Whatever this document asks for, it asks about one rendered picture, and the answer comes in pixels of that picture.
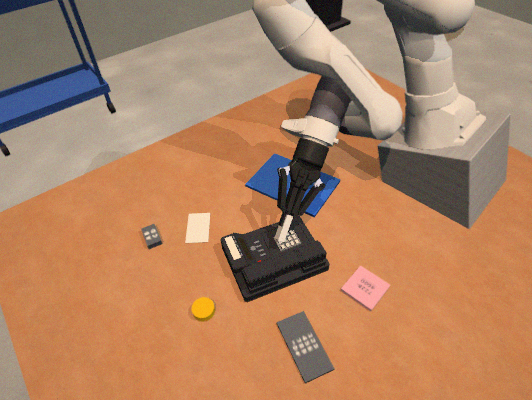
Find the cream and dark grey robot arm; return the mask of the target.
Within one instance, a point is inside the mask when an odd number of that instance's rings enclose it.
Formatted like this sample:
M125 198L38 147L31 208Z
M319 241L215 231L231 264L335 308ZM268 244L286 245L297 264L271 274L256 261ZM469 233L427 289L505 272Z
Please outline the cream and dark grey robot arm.
M422 150L463 146L486 116L476 111L474 101L458 93L452 49L444 34L466 25L475 0L377 1L384 5L403 58L404 141ZM400 128L399 102L378 85L305 0L254 0L252 9L284 60L297 70L321 76L304 119L284 120L285 131L333 147L339 142L338 132L385 141Z

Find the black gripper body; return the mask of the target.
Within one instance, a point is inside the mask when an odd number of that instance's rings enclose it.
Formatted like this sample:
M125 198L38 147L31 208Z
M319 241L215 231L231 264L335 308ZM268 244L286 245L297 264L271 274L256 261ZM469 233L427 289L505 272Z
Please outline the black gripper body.
M293 159L288 164L288 166L290 165L289 174L292 182L296 182L299 170L305 172L300 185L304 185L309 173L314 175L310 185L317 181L321 176L320 171L328 151L329 148L320 143L300 138Z

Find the black desk phone body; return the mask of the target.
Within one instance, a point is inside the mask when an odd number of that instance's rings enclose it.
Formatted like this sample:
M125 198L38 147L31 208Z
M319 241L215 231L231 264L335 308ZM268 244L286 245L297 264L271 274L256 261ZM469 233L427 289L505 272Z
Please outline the black desk phone body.
M300 216L294 217L284 242L275 237L279 222L245 233L232 233L221 237L221 245L244 301L249 302L325 271L327 258L309 267L299 267L255 288L247 286L242 269L270 257L278 257L295 248L314 242ZM326 262L326 263L325 263Z

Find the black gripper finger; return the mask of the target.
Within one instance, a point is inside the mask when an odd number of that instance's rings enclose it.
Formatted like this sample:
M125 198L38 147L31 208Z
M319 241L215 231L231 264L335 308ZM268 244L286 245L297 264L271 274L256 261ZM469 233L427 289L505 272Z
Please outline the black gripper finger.
M307 195L304 197L304 194L307 191L307 189L308 189L308 187L310 185L310 182L313 179L313 176L314 175L312 173L309 173L307 178L306 178L306 180L305 180L304 185L303 186L300 185L300 187L298 188L298 191L297 191L297 194L296 194L296 197L295 197L295 201L294 201L291 213L289 214L290 218L289 218L288 224L286 226L284 235L283 235L282 240L281 240L282 242L284 242L284 240L286 238L287 232L288 232L289 228L291 227L291 224L292 224L292 221L293 221L294 217L302 216L304 214L304 212L307 210L307 208L309 207L309 205L312 203L314 198L317 196L317 194L322 189L324 189L325 186L326 186L325 184L322 183L321 179L319 178L317 181L315 181L315 183L313 184L313 187L309 190ZM303 197L304 197L304 199L303 199Z
M298 188L300 187L305 172L304 170L299 170L296 182L294 183L291 180L290 188L286 197L287 176L290 171L290 165L283 168L278 168L277 171L279 175L277 207L282 210L282 215L274 238L281 241L290 218L289 214L291 213Z

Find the cream paper sheet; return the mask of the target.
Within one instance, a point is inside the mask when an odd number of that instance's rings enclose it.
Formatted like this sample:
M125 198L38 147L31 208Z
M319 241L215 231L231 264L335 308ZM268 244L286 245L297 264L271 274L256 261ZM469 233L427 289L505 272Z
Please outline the cream paper sheet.
M209 226L210 213L189 214L185 243L208 242Z

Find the pink sticky note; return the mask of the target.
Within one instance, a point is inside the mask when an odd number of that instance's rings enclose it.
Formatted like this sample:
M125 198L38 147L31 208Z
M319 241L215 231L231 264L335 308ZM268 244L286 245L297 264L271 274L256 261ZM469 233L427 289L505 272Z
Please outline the pink sticky note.
M360 266L341 291L371 312L389 287L390 284Z

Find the blue flat rectangular pad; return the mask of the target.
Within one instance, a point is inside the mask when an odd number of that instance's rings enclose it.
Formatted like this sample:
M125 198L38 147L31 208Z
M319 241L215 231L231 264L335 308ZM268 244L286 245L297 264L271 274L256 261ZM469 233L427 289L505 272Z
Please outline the blue flat rectangular pad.
M245 186L274 200L278 200L279 175L277 169L288 166L291 161L288 158L274 153ZM326 186L317 194L305 211L306 214L314 218L340 183L340 179L323 172L320 173L320 179ZM288 174L286 197L290 188L290 182L291 178L290 174Z

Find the yellow short cylinder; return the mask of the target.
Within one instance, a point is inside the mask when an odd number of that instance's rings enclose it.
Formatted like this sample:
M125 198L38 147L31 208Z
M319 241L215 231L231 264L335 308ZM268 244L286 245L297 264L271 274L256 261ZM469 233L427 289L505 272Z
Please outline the yellow short cylinder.
M192 313L198 321L204 322L210 320L215 313L213 301L206 297L197 299L192 305Z

